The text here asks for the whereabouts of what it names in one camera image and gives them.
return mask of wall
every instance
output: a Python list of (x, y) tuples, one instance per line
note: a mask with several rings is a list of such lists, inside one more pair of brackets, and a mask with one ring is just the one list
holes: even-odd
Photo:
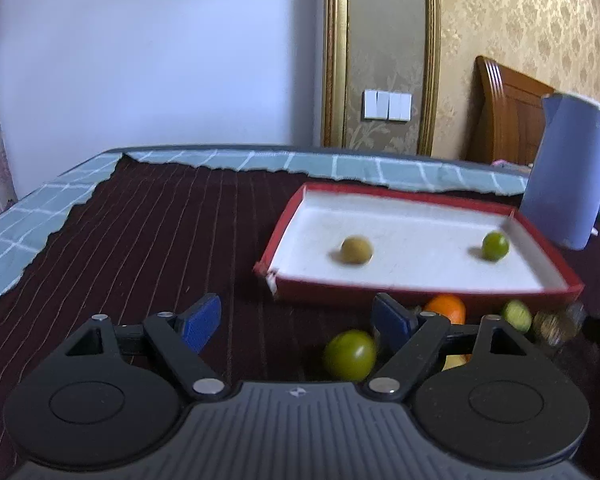
[[(415, 153), (420, 127), (425, 0), (349, 0), (346, 145)], [(362, 120), (365, 89), (410, 92), (411, 121)]]
[(600, 100), (600, 0), (440, 0), (434, 156), (461, 158), (482, 105), (483, 54)]
[(18, 195), (116, 146), (311, 144), (316, 1), (0, 0)]

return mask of orange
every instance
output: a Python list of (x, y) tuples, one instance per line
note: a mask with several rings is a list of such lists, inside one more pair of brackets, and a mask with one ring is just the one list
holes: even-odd
[(466, 318), (466, 309), (460, 298), (451, 294), (441, 294), (429, 301), (424, 310), (436, 312), (442, 316), (448, 317), (449, 321), (455, 325), (464, 324)]

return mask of light switch panel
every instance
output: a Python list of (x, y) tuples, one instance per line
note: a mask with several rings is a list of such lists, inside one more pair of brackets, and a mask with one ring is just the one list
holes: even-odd
[(378, 99), (376, 101), (376, 112), (379, 119), (389, 118), (389, 92), (378, 90)]
[(389, 94), (389, 120), (399, 121), (402, 113), (402, 95), (396, 92)]
[(365, 90), (362, 104), (363, 119), (410, 121), (411, 94)]
[(378, 90), (365, 90), (363, 103), (363, 117), (365, 119), (377, 119), (378, 108), (376, 101), (378, 100)]
[(411, 94), (400, 95), (400, 120), (411, 121)]

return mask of wooden headboard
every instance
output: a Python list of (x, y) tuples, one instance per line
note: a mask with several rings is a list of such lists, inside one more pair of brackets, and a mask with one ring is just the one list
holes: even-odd
[(541, 98), (554, 88), (488, 57), (478, 56), (475, 62), (484, 106), (467, 159), (488, 164), (498, 159), (532, 163), (544, 132)]

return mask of patterned wallpaper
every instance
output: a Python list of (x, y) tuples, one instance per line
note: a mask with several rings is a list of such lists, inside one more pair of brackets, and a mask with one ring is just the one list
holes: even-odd
[(483, 54), (600, 100), (600, 0), (440, 0), (434, 156), (461, 158), (482, 105)]
[[(425, 0), (349, 0), (348, 148), (416, 152), (424, 48)], [(362, 120), (365, 89), (410, 92), (411, 121)]]

